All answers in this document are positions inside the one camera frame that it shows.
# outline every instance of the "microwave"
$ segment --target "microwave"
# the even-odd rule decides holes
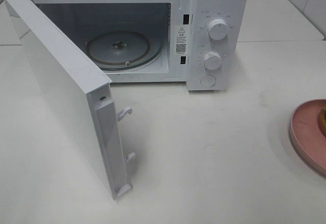
[[[4,0],[37,82],[114,199],[131,189],[112,82],[227,88],[246,0]]]

